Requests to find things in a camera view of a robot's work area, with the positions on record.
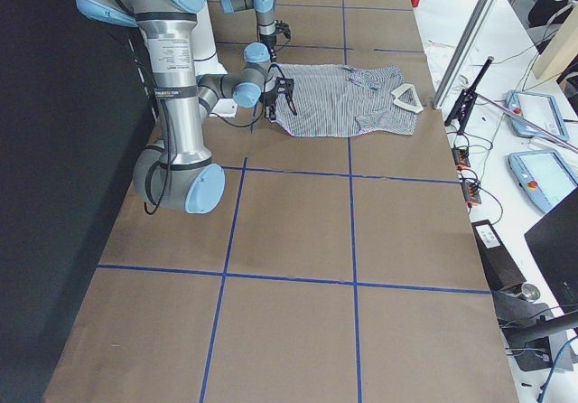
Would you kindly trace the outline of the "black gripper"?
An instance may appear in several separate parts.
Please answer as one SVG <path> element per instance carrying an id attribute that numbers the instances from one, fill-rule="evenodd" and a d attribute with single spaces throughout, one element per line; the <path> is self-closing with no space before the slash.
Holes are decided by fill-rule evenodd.
<path id="1" fill-rule="evenodd" d="M 287 106 L 293 115 L 297 114 L 294 104 L 294 80 L 284 77 L 274 77 L 266 82 L 265 91 L 261 96 L 264 106 L 264 118 L 276 119 L 276 101 L 279 96 L 284 96 Z"/>
<path id="2" fill-rule="evenodd" d="M 257 24 L 258 40 L 265 45 L 269 53 L 276 53 L 277 36 L 282 34 L 287 41 L 291 39 L 291 29 L 288 23 L 274 20 L 271 23 Z"/>

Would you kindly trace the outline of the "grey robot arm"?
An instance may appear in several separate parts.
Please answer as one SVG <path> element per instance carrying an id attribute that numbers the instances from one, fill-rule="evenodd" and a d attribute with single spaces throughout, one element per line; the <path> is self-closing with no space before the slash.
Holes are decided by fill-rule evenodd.
<path id="1" fill-rule="evenodd" d="M 256 35 L 267 48 L 272 62 L 276 62 L 277 53 L 284 48 L 277 46 L 277 37 L 283 35 L 285 42 L 292 38 L 288 23 L 275 18 L 275 0 L 219 0 L 225 14 L 253 10 L 256 15 Z"/>
<path id="2" fill-rule="evenodd" d="M 227 14 L 252 10 L 258 39 L 244 51 L 245 67 L 230 74 L 219 63 L 207 0 L 76 0 L 94 21 L 138 29 L 148 50 L 162 136 L 139 155 L 133 184 L 144 208 L 204 214 L 225 189 L 223 169 L 204 145 L 202 125 L 222 99 L 243 108 L 261 105 L 268 117 L 279 96 L 291 99 L 294 83 L 276 63 L 274 0 L 220 0 Z"/>

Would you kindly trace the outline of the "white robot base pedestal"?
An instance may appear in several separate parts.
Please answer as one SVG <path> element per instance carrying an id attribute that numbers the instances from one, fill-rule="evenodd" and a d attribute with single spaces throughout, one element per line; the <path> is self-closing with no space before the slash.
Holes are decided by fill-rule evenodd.
<path id="1" fill-rule="evenodd" d="M 197 25 L 191 33 L 191 47 L 194 58 L 195 74 L 227 74 L 225 67 L 220 63 L 214 35 L 210 21 L 208 5 L 197 13 Z M 238 105 L 232 98 L 220 100 L 213 110 L 212 116 L 219 114 L 223 117 L 234 117 Z"/>

